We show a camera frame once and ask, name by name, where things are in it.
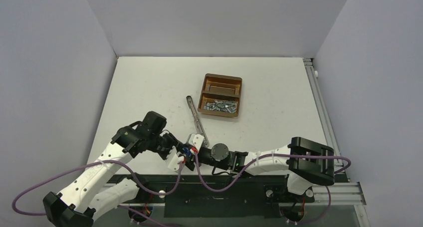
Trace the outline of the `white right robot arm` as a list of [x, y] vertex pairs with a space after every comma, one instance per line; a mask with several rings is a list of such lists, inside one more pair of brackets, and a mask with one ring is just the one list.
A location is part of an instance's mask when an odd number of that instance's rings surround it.
[[235, 179], [249, 178], [263, 173], [289, 171], [282, 187], [283, 197], [294, 201], [312, 185], [331, 186], [335, 183], [333, 148], [302, 138], [293, 137], [283, 147], [270, 151], [238, 152], [225, 149], [223, 159], [217, 160], [210, 149], [191, 147], [194, 164], [209, 165], [230, 171]]

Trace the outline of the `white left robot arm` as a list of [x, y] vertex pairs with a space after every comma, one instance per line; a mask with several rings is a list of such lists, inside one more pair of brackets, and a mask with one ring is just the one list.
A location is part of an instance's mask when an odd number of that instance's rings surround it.
[[179, 172], [185, 159], [180, 153], [184, 144], [173, 134], [163, 132], [166, 123], [164, 116], [150, 111], [142, 121], [120, 128], [95, 163], [89, 164], [73, 183], [43, 198], [47, 219], [56, 227], [90, 227], [101, 215], [128, 200], [143, 202], [149, 193], [158, 195], [134, 171], [108, 190], [101, 188], [145, 151], [157, 153]]

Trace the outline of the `brown wooden tray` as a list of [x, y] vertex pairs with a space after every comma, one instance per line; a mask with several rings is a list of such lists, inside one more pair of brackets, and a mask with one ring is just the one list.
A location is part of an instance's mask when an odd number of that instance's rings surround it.
[[[236, 118], [239, 115], [242, 91], [242, 78], [207, 73], [204, 77], [197, 110], [205, 115]], [[235, 101], [238, 109], [235, 113], [204, 110], [203, 106], [213, 100]]]

